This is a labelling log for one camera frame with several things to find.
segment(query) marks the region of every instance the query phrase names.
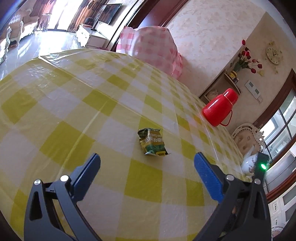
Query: thermos lid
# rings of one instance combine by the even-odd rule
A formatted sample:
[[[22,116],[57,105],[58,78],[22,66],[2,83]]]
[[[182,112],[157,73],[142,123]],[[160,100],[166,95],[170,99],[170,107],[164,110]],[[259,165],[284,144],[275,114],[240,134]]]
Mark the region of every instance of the thermos lid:
[[[227,89],[224,93],[223,93],[223,95],[234,105],[235,104],[235,102],[237,101],[237,99],[239,98],[239,96],[237,95],[237,93],[233,90],[233,89],[231,89],[231,88],[229,88],[229,89]]]

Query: television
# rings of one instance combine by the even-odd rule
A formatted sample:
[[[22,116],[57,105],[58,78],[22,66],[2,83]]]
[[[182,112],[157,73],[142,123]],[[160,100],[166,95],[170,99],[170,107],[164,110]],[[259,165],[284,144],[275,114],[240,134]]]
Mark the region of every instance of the television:
[[[103,5],[96,14],[95,22],[109,24],[121,5],[121,3]]]

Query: red kettle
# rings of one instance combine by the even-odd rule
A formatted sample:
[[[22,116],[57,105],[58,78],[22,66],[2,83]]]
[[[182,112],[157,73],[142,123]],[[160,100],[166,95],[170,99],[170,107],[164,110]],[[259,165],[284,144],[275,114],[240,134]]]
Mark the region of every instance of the red kettle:
[[[207,121],[212,126],[218,126],[219,124],[223,126],[228,126],[232,117],[232,106],[238,99],[237,93],[229,88],[223,94],[218,95],[216,98],[210,101],[202,109],[202,113]],[[227,125],[221,122],[228,116],[231,112],[231,116]]]

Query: silver screw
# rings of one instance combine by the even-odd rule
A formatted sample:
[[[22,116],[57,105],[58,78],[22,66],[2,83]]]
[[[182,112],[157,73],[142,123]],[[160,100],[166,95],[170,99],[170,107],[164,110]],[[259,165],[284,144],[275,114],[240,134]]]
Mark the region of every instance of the silver screw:
[[[232,176],[231,174],[228,174],[228,175],[226,176],[226,179],[227,179],[228,181],[233,181],[233,180],[234,180],[234,176]]]
[[[256,179],[254,180],[254,183],[257,184],[257,185],[260,185],[260,184],[261,184],[261,181],[260,181],[258,178],[256,178]]]
[[[60,178],[60,180],[62,182],[66,182],[66,181],[68,181],[68,179],[69,179],[69,176],[68,175],[62,175],[61,178]]]
[[[40,179],[37,179],[37,180],[34,181],[34,185],[36,185],[36,186],[39,185],[40,183],[41,183]]]

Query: green snack wrapper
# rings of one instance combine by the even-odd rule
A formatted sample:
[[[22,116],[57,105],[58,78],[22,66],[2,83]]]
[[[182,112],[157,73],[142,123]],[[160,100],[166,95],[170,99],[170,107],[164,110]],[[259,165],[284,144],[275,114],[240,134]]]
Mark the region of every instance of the green snack wrapper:
[[[160,129],[144,128],[138,131],[140,144],[145,155],[165,156],[168,152],[165,149]]]

